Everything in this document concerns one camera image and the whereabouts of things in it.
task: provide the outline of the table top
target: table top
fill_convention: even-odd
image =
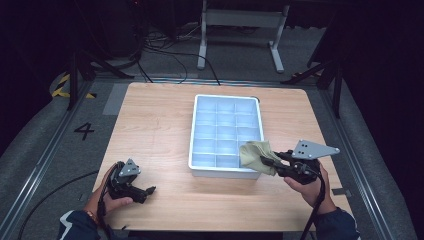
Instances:
[[[299,139],[325,144],[303,90],[132,83],[94,188],[110,166],[132,158],[142,171],[133,186],[157,189],[144,204],[130,204],[108,214],[107,222],[112,228],[128,230],[303,231],[312,208],[283,178],[192,175],[188,159],[197,94],[257,97],[264,138],[274,151],[294,149]],[[331,188],[341,188],[331,157],[320,161],[329,173]],[[351,212],[345,195],[332,198]]]

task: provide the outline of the dark background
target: dark background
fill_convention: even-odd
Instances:
[[[175,37],[175,27],[199,19],[199,2],[139,1],[153,9],[148,20],[170,37]],[[102,59],[128,56],[134,49],[134,19],[126,3],[120,2],[119,7],[116,1],[75,3],[0,3],[0,155],[51,101],[50,84],[68,68],[73,49],[84,48]],[[405,197],[419,239],[424,238],[420,225],[424,220],[420,185],[424,163],[419,151],[424,132],[423,10],[413,1],[363,3],[335,21],[338,25],[327,32],[327,42],[323,39],[313,59],[322,62],[335,52],[348,53],[342,62],[344,80]],[[334,9],[324,5],[322,9],[293,5],[286,25],[324,27],[333,16],[330,13]]]

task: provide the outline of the green cloth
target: green cloth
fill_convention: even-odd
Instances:
[[[264,174],[275,176],[275,169],[262,164],[261,156],[273,159],[274,161],[282,161],[271,150],[269,141],[248,141],[246,144],[240,146],[241,165]]]

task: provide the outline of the human hand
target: human hand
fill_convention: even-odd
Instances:
[[[100,195],[102,194],[103,187],[107,183],[107,178],[109,176],[109,173],[112,171],[114,166],[109,168],[109,170],[106,172],[106,174],[103,176],[102,183],[100,186],[93,192],[93,195],[88,200],[87,204],[84,207],[84,211],[90,211],[93,213],[94,216],[97,216],[97,204],[100,199]],[[111,212],[114,209],[117,209],[122,206],[126,206],[133,202],[132,198],[130,197],[124,197],[124,198],[118,198],[118,199],[112,199],[112,197],[109,195],[108,191],[106,190],[106,194],[103,197],[103,201],[105,203],[106,207],[106,214]]]
[[[318,209],[318,214],[324,214],[328,212],[332,212],[336,210],[336,205],[334,205],[333,200],[330,196],[330,184],[328,181],[328,172],[324,169],[322,164],[320,163],[320,171],[322,178],[325,182],[325,198],[322,201],[320,208]],[[321,189],[321,180],[317,178],[314,182],[302,185],[296,180],[285,177],[284,181],[295,191],[302,194],[303,199],[311,206],[313,207],[315,205],[315,201],[318,198],[318,195],[320,193]]]

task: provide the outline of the number 4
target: number 4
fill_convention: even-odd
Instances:
[[[84,125],[82,125],[81,127],[77,128],[74,130],[74,132],[80,132],[80,133],[84,133],[84,137],[82,137],[82,140],[84,141],[87,138],[87,134],[94,132],[94,130],[90,130],[91,127],[91,123],[86,123]]]

